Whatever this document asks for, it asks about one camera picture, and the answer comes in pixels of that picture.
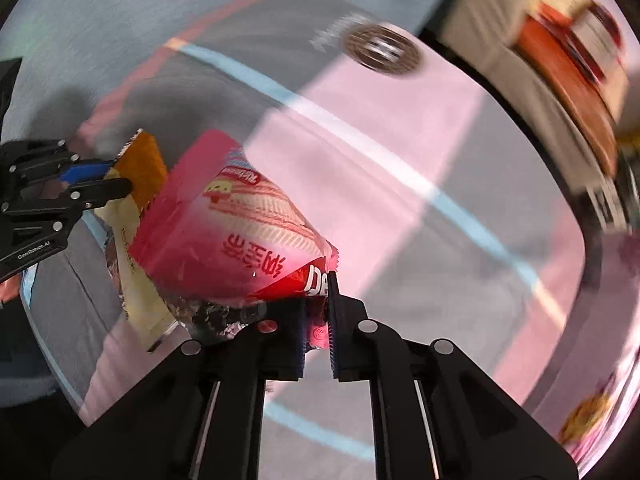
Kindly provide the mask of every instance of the metal rivet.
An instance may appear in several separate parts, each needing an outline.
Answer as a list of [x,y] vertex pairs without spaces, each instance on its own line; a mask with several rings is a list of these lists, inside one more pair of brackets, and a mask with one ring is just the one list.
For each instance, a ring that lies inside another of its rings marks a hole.
[[433,344],[433,349],[438,354],[448,355],[453,352],[453,343],[451,341],[447,341],[446,339],[438,339]]
[[182,350],[183,354],[190,355],[190,356],[199,354],[201,349],[202,349],[202,345],[198,343],[195,339],[190,339],[188,341],[185,341],[184,343],[182,343],[182,346],[180,347],[180,350]]
[[258,323],[258,330],[263,334],[270,334],[278,329],[278,324],[273,319],[263,319]]
[[358,330],[365,334],[373,334],[378,329],[378,324],[372,319],[363,319],[358,323]]

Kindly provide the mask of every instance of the red and orange package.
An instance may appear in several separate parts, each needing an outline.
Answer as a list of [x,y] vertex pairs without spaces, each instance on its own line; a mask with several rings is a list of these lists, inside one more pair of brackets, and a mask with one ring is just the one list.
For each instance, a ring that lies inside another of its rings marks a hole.
[[226,134],[204,133],[144,212],[129,254],[162,291],[229,306],[325,296],[337,250]]

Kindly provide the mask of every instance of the round emblem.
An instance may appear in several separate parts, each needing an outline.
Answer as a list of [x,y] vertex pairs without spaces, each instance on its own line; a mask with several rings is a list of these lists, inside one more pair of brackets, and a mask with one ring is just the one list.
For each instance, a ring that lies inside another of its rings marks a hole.
[[416,70],[422,53],[410,40],[380,25],[359,25],[345,33],[344,51],[361,65],[387,75]]

